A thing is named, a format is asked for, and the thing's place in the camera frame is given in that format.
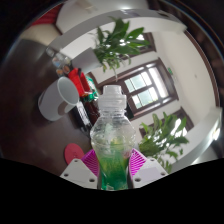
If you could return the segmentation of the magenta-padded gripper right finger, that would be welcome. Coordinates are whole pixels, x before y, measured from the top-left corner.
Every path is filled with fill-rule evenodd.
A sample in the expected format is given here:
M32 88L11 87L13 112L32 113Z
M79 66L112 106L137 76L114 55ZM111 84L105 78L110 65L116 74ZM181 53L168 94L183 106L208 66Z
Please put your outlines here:
M129 159L129 176L134 188L141 188L168 175L154 158L146 158L133 149Z

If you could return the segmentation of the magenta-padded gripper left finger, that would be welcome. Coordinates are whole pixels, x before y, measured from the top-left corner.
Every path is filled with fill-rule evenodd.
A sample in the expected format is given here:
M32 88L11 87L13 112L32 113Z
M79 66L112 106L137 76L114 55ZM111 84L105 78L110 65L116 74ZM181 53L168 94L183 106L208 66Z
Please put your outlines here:
M73 159L60 175L78 186L96 189L100 166L94 150L90 150L81 159Z

